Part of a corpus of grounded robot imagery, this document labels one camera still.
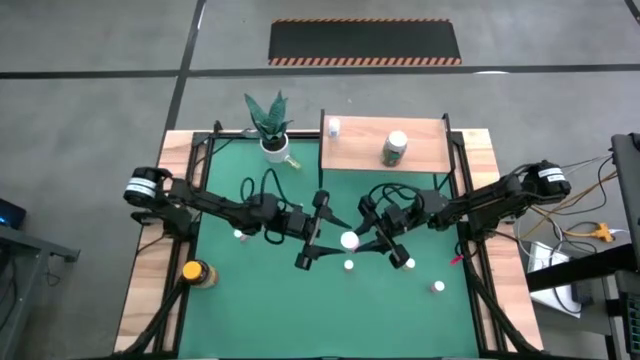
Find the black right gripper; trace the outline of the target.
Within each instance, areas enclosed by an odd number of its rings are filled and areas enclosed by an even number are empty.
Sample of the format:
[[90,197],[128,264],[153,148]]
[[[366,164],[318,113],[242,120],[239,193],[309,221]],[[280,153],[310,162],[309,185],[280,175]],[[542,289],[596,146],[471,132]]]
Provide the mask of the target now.
[[355,252],[389,252],[391,265],[395,269],[403,267],[410,258],[410,254],[403,245],[397,244],[394,238],[408,232],[419,221],[428,218],[427,203],[432,195],[432,191],[418,191],[411,205],[401,208],[394,203],[387,206],[381,215],[378,214],[377,205],[372,197],[362,196],[358,203],[358,211],[363,220],[353,232],[356,235],[362,235],[374,228],[375,239],[359,245]]

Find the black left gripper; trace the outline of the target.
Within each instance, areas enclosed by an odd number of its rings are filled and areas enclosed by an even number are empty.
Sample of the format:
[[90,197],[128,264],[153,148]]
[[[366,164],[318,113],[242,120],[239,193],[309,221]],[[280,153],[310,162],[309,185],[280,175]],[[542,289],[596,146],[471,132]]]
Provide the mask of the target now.
[[343,254],[344,250],[318,246],[315,239],[320,235],[320,224],[326,220],[342,228],[350,228],[350,225],[340,220],[328,206],[329,193],[319,190],[315,193],[312,205],[315,208],[313,215],[304,213],[299,207],[295,207],[292,212],[284,215],[285,231],[289,237],[300,239],[304,242],[302,250],[298,253],[294,266],[308,271],[312,262],[327,255]]

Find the large green-label bottle white cap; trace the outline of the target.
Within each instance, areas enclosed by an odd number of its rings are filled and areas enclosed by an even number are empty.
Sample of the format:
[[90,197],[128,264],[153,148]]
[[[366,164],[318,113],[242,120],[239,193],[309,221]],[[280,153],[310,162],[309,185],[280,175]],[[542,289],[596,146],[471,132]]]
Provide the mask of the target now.
[[382,149],[382,164],[395,167],[400,164],[408,146],[407,135],[400,130],[389,133]]

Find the amber bottle yellow cap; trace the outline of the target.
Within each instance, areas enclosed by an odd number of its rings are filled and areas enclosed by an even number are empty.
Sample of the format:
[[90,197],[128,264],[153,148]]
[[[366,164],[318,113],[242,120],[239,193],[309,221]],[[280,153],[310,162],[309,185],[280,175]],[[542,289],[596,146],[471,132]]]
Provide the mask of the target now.
[[209,288],[219,281],[217,270],[202,260],[191,260],[182,268],[182,279],[192,287]]

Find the green table mat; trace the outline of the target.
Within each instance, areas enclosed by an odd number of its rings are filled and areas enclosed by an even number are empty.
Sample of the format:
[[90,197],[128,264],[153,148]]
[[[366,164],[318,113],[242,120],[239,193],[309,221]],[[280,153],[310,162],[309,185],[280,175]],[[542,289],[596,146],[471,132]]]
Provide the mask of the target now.
[[[294,266],[299,240],[276,234],[240,242],[204,216],[196,258],[220,275],[189,292],[179,345],[185,359],[427,358],[478,353],[464,268],[450,265],[457,232],[420,227],[402,235],[416,266],[395,269],[374,252]],[[435,281],[445,289],[430,290]]]

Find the snake plant in white pot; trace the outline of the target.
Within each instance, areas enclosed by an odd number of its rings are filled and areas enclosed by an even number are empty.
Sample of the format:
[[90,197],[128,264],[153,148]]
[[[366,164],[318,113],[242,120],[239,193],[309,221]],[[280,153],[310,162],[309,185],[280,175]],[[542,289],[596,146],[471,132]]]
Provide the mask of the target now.
[[268,111],[263,110],[249,94],[244,94],[244,100],[266,160],[274,164],[292,164],[287,135],[287,127],[291,120],[285,119],[288,99],[278,91]]

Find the white paper sheet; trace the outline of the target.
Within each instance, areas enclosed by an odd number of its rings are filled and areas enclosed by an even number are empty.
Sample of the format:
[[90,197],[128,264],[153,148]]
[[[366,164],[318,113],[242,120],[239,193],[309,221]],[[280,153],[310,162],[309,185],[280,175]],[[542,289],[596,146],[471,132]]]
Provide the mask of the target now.
[[[527,272],[532,273],[570,260],[570,256],[563,252],[555,251],[554,254],[551,254],[551,251],[550,246],[535,242],[529,249]],[[531,291],[530,297],[535,303],[553,308],[574,318],[581,317],[582,305],[573,300],[570,285]]]

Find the black hazard-striped floor mat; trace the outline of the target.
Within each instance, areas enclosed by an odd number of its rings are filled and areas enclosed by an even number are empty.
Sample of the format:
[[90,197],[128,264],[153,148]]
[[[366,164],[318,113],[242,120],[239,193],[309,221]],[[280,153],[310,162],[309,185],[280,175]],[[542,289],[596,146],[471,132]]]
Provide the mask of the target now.
[[457,66],[446,18],[287,18],[271,24],[270,66]]

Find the black desk beam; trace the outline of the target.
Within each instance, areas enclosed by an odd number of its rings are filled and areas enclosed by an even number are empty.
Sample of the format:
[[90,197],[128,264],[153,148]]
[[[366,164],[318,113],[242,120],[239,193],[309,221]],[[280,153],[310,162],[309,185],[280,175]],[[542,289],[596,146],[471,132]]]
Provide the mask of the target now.
[[528,273],[526,280],[529,290],[536,292],[577,281],[606,277],[617,271],[636,272],[638,270],[640,270],[640,252],[633,244],[625,244]]

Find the yellow power splitter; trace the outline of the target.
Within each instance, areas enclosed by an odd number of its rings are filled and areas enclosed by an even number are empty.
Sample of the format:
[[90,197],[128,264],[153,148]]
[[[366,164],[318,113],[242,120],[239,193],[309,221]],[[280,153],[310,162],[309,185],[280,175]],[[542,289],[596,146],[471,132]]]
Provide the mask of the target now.
[[570,229],[563,230],[562,233],[571,237],[593,238],[605,243],[611,243],[615,240],[615,236],[612,234],[611,229],[606,223],[588,222],[588,225],[593,226],[590,232],[574,232]]

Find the black screen edge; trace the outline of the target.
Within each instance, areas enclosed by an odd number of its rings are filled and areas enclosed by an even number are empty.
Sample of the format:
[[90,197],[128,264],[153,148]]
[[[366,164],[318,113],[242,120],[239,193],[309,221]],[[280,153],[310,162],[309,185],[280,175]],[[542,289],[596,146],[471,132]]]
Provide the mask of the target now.
[[640,263],[640,133],[613,135],[611,143],[631,245]]

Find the grey side desk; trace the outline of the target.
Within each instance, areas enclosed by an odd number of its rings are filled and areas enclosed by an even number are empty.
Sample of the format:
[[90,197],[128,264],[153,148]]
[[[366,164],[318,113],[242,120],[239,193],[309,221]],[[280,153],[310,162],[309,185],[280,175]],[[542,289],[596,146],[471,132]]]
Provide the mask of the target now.
[[0,360],[12,360],[51,256],[67,263],[78,260],[79,249],[59,245],[0,225],[0,279],[9,271],[7,296],[0,295]]

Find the blue-lit black device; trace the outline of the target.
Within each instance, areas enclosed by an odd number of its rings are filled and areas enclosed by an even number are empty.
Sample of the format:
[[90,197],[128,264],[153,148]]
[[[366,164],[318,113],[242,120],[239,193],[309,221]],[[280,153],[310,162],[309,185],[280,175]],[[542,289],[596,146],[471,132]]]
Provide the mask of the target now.
[[26,218],[26,210],[0,198],[0,226],[19,230]]

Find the wooden shelf with black frame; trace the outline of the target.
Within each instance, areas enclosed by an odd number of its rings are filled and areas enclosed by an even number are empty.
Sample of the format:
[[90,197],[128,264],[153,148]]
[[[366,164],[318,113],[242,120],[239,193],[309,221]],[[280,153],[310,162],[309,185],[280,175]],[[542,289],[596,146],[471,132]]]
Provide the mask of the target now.
[[[328,135],[330,118],[341,121],[340,134]],[[390,132],[408,137],[399,165],[382,164],[382,149]],[[440,118],[379,117],[321,114],[318,185],[325,178],[348,175],[374,182],[407,182],[434,188],[455,171],[451,129],[446,115]]]

